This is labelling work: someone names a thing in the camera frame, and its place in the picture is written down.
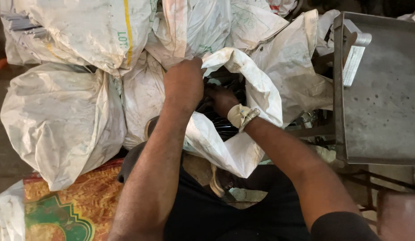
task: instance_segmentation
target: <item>silver bracelet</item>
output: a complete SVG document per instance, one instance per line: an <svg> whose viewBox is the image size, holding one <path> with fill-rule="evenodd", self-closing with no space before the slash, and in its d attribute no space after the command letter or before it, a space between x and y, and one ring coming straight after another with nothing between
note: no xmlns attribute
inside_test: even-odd
<svg viewBox="0 0 415 241"><path fill-rule="evenodd" d="M245 129L246 125L252 121L253 118L259 116L261 113L261 111L258 108L255 108L253 111L251 111L245 118L245 120L243 121L242 125L239 128L239 133L242 133L243 130Z"/></svg>

